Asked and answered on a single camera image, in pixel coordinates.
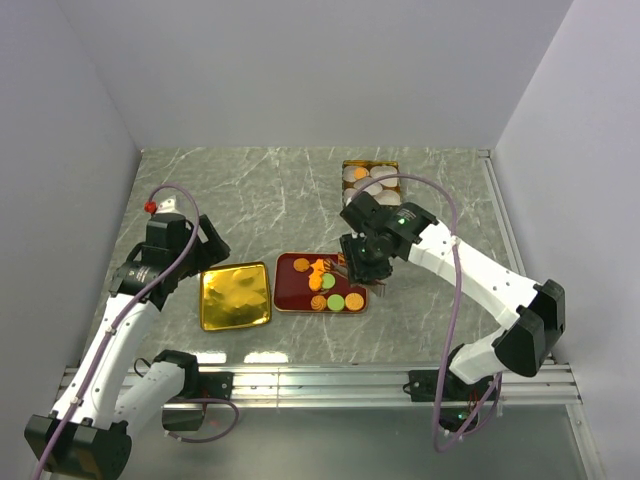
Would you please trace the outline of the green round cookie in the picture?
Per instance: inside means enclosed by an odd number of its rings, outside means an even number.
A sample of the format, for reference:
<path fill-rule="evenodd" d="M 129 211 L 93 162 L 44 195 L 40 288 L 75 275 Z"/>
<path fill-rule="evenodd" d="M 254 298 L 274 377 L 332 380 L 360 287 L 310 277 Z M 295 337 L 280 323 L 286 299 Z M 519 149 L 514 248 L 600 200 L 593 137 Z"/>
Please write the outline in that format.
<path fill-rule="evenodd" d="M 345 308 L 345 299 L 338 294 L 332 294 L 327 298 L 327 308 L 333 312 L 340 312 Z"/>
<path fill-rule="evenodd" d="M 321 289 L 322 290 L 330 290 L 336 284 L 336 279 L 331 273 L 324 273 L 321 276 Z"/>

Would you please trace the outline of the upper green round cookie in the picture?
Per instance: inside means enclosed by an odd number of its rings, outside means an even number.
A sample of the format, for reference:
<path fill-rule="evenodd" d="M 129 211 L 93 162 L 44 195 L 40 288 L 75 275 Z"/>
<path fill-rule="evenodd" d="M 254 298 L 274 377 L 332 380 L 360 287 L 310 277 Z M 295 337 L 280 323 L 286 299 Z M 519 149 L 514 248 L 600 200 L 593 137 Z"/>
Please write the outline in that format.
<path fill-rule="evenodd" d="M 330 290 L 336 284 L 336 279 L 331 273 L 324 273 L 321 276 L 321 289 L 322 290 Z"/>

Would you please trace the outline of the aluminium mounting rail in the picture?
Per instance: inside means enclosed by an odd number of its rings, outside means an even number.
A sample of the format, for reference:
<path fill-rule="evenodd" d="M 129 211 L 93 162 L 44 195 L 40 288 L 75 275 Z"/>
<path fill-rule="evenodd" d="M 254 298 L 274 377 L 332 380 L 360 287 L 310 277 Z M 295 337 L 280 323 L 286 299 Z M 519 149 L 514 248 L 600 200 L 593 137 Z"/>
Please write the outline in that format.
<path fill-rule="evenodd" d="M 206 377 L 232 375 L 230 399 L 242 408 L 408 407 L 403 385 L 410 373 L 436 374 L 419 364 L 203 365 Z M 582 402 L 567 364 L 547 362 L 533 378 L 505 373 L 500 403 L 509 406 L 577 405 Z"/>

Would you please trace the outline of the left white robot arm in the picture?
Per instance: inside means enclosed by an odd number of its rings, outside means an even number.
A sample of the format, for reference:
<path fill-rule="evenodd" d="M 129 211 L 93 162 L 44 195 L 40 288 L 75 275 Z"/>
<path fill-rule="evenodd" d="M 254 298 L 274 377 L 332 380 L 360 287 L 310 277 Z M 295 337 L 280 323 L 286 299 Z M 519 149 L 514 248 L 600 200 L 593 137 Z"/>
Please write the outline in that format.
<path fill-rule="evenodd" d="M 46 415 L 33 415 L 24 436 L 44 472 L 116 479 L 135 433 L 172 399 L 202 395 L 196 356 L 164 350 L 126 394 L 120 392 L 139 344 L 178 284 L 228 258 L 209 218 L 188 220 L 173 198 L 148 201 L 145 238 L 116 270 L 100 327 L 66 391 Z"/>

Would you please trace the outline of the orange flower cookie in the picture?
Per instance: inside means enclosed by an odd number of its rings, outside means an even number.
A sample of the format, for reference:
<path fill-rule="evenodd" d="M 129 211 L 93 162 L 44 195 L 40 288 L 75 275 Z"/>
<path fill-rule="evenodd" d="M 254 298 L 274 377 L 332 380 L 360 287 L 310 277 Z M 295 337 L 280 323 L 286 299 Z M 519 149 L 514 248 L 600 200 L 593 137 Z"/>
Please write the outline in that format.
<path fill-rule="evenodd" d="M 319 291 L 323 284 L 323 275 L 326 273 L 325 262 L 319 258 L 310 264 L 311 273 L 308 277 L 308 285 L 311 291 Z"/>

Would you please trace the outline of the lower green round cookie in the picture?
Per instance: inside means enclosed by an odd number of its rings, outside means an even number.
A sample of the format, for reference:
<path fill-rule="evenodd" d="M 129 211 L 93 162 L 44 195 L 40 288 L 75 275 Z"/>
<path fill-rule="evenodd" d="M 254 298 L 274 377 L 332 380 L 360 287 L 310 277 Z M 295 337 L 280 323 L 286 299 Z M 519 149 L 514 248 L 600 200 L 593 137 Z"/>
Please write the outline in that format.
<path fill-rule="evenodd" d="M 333 312 L 340 312 L 345 308 L 345 299 L 338 294 L 332 294 L 327 298 L 327 308 Z"/>

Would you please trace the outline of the brown round cookie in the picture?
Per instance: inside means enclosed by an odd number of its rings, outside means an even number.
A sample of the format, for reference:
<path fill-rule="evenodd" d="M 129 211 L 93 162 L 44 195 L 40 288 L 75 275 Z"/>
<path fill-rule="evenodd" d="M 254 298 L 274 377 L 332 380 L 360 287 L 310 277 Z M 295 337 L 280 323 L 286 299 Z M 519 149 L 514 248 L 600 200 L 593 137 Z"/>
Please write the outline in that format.
<path fill-rule="evenodd" d="M 297 272 L 306 272 L 310 268 L 310 262 L 306 258 L 296 258 L 293 262 L 293 268 Z"/>

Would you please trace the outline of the green cookie tin box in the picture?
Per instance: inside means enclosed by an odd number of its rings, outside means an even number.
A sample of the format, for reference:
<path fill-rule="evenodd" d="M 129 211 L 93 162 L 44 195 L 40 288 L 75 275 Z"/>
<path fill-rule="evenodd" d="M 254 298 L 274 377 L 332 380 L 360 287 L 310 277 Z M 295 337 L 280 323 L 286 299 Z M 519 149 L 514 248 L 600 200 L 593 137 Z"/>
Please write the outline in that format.
<path fill-rule="evenodd" d="M 347 160 L 342 164 L 342 204 L 346 205 L 354 193 L 373 179 L 397 174 L 399 165 L 390 161 Z M 364 189 L 380 205 L 398 206 L 402 202 L 398 178 L 384 179 Z"/>

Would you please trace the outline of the orange waffle round cookie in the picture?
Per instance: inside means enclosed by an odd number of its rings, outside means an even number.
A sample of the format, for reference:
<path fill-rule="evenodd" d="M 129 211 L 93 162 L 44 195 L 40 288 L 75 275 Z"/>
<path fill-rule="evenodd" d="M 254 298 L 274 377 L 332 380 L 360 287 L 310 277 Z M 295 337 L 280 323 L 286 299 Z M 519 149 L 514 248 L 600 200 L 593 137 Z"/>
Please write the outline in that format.
<path fill-rule="evenodd" d="M 345 298 L 345 307 L 352 312 L 361 311 L 365 306 L 365 298 L 356 292 L 349 293 Z"/>

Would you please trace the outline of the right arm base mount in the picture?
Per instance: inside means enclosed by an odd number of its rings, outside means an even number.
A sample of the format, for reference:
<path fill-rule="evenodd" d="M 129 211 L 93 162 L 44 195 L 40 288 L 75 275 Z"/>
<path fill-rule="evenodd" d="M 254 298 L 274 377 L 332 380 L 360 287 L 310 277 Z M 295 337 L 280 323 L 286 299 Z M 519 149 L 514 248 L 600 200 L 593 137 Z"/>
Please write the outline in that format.
<path fill-rule="evenodd" d="M 412 402 L 434 402 L 438 383 L 438 370 L 410 370 L 403 392 Z M 487 376 L 474 384 L 466 384 L 450 371 L 446 372 L 442 391 L 443 402 L 471 402 L 480 400 L 495 380 Z"/>

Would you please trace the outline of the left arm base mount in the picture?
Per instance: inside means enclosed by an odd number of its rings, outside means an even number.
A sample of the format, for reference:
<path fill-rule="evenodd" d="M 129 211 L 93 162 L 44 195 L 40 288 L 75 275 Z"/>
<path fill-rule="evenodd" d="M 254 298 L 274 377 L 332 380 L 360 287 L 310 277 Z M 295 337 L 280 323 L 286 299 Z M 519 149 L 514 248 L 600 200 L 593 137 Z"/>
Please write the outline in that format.
<path fill-rule="evenodd" d="M 195 398 L 230 400 L 234 374 L 229 371 L 200 373 L 195 389 Z"/>

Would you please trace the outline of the gold tin lid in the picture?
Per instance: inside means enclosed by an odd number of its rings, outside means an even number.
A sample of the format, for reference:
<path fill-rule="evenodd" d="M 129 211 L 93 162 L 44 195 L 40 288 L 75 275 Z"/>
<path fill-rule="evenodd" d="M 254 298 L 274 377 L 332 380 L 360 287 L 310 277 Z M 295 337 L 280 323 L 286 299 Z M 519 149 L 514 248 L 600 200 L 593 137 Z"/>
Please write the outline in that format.
<path fill-rule="evenodd" d="M 199 319 L 205 332 L 246 329 L 271 321 L 269 275 L 263 262 L 223 265 L 200 274 Z"/>

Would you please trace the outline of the orange swirl cookie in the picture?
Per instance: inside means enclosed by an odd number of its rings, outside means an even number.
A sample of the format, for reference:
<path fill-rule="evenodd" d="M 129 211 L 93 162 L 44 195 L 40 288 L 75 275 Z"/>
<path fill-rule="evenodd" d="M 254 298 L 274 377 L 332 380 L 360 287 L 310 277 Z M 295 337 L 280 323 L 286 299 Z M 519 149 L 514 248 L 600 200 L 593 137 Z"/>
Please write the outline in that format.
<path fill-rule="evenodd" d="M 327 299 L 323 295 L 315 295 L 310 300 L 310 307 L 314 311 L 323 311 L 327 306 Z"/>

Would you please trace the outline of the white paper cup liner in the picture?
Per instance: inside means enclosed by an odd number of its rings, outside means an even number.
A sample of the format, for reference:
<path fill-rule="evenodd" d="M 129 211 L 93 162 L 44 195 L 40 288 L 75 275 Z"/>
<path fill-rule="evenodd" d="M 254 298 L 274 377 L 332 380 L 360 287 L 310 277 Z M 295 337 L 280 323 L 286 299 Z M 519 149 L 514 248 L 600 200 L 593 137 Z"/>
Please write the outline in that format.
<path fill-rule="evenodd" d="M 396 191 L 389 189 L 383 189 L 375 196 L 375 199 L 380 205 L 385 206 L 398 206 L 401 204 L 400 195 Z"/>
<path fill-rule="evenodd" d="M 365 179 L 363 182 L 356 182 L 354 184 L 354 189 L 356 189 L 357 191 L 362 190 L 363 192 L 375 196 L 383 190 L 383 187 L 379 183 L 370 183 L 367 179 Z"/>
<path fill-rule="evenodd" d="M 350 183 L 350 184 L 353 184 L 353 183 L 356 183 L 357 181 L 359 181 L 359 180 L 355 180 L 355 179 L 354 179 L 354 176 L 353 176 L 353 171 L 354 171 L 354 170 L 356 170 L 356 169 L 358 169 L 358 168 L 365 168 L 365 167 L 362 167 L 362 166 L 353 166 L 353 165 L 346 166 L 346 167 L 344 168 L 344 170 L 343 170 L 343 180 L 344 180 L 346 183 Z"/>
<path fill-rule="evenodd" d="M 344 205 L 348 205 L 358 195 L 359 192 L 356 189 L 346 189 L 343 192 Z"/>
<path fill-rule="evenodd" d="M 372 178 L 380 178 L 388 175 L 395 175 L 398 170 L 391 165 L 378 165 L 370 169 L 370 176 Z"/>

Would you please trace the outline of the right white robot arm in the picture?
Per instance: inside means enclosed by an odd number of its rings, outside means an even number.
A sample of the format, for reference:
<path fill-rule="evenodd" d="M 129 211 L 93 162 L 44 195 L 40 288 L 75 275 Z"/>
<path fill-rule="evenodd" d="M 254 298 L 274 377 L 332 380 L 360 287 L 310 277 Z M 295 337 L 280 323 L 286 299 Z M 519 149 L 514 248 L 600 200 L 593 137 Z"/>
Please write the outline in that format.
<path fill-rule="evenodd" d="M 418 205 L 384 206 L 361 193 L 340 216 L 352 230 L 340 239 L 350 284 L 381 284 L 399 258 L 451 283 L 498 323 L 494 333 L 449 355 L 440 375 L 449 398 L 462 399 L 475 383 L 504 371 L 536 376 L 564 334 L 566 294 L 558 282 L 539 283 L 507 269 Z"/>

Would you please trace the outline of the red rectangular tray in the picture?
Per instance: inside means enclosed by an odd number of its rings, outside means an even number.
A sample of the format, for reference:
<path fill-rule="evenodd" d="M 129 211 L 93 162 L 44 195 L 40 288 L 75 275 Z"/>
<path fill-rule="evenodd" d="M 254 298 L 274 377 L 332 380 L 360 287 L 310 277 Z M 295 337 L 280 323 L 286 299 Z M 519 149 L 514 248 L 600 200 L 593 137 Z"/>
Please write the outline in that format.
<path fill-rule="evenodd" d="M 290 313 L 338 313 L 338 314 L 360 314 L 368 307 L 369 295 L 363 287 L 351 286 L 347 278 L 334 275 L 335 286 L 330 290 L 311 291 L 308 285 L 308 277 L 311 268 L 306 272 L 297 272 L 293 268 L 296 258 L 306 258 L 310 264 L 322 258 L 335 257 L 341 253 L 310 253 L 310 252 L 285 252 L 281 254 L 276 262 L 275 286 L 273 292 L 274 306 L 282 312 Z M 361 311 L 352 312 L 346 307 L 340 312 L 333 312 L 326 308 L 323 311 L 314 311 L 310 307 L 310 300 L 315 295 L 323 295 L 326 299 L 332 294 L 341 295 L 345 298 L 349 293 L 359 293 L 365 298 L 365 306 Z"/>

